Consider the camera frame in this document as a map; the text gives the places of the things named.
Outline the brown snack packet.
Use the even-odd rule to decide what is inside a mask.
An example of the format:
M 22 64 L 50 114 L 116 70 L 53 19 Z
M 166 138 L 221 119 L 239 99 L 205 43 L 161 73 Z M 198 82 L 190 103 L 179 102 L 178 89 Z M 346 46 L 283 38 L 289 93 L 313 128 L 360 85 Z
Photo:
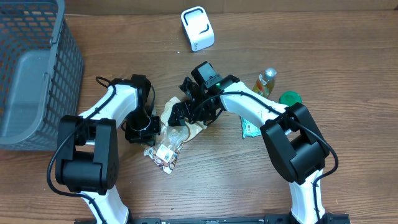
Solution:
M 160 135 L 156 136 L 155 146 L 143 145 L 144 156 L 149 156 L 167 174 L 174 170 L 182 146 L 206 129 L 201 122 L 189 124 L 186 121 L 183 126 L 169 126 L 172 107 L 179 102 L 176 96 L 166 102 L 164 112 L 160 116 Z

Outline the yellow oil bottle silver cap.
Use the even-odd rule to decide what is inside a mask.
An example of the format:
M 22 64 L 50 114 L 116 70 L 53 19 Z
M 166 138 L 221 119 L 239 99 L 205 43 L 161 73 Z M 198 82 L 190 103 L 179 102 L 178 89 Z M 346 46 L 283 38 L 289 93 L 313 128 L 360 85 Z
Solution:
M 274 68 L 263 70 L 259 74 L 252 90 L 264 98 L 268 98 L 275 86 L 276 75 L 277 72 Z

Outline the mint green wet wipes pack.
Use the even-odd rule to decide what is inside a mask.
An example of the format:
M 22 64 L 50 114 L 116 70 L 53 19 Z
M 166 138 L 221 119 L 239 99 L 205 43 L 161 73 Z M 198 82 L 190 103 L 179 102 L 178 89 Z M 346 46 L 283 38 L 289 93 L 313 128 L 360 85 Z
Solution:
M 245 139 L 246 137 L 254 138 L 261 135 L 261 130 L 243 117 L 241 117 L 241 126 L 243 139 Z

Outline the green lid glass jar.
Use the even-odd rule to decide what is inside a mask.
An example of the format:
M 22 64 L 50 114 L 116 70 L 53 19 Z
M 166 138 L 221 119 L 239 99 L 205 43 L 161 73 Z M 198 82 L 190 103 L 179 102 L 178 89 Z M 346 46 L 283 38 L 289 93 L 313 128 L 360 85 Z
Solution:
M 302 103 L 302 98 L 295 91 L 286 91 L 280 96 L 278 103 L 287 106 L 292 106 L 296 103 Z

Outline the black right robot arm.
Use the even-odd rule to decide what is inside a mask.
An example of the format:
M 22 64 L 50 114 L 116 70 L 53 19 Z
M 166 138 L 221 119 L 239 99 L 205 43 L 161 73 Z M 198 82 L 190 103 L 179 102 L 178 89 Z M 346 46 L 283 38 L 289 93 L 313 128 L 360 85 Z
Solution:
M 268 100 L 232 75 L 215 75 L 207 81 L 186 78 L 180 89 L 189 99 L 173 105 L 169 126 L 183 126 L 186 121 L 209 125 L 222 111 L 248 120 L 261 130 L 272 165 L 289 183 L 290 219 L 295 223 L 325 222 L 318 183 L 330 151 L 303 104 L 286 106 Z

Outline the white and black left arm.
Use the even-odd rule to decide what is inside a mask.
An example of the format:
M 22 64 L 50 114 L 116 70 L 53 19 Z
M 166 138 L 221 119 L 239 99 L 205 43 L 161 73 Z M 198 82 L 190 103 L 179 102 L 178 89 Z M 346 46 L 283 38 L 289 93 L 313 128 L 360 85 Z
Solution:
M 132 223 L 131 211 L 116 188 L 119 173 L 118 128 L 129 143 L 153 146 L 160 118 L 147 105 L 154 94 L 144 75 L 108 80 L 96 77 L 107 92 L 80 115 L 65 115 L 58 125 L 57 149 L 47 168 L 47 183 L 59 195 L 82 198 L 93 223 Z

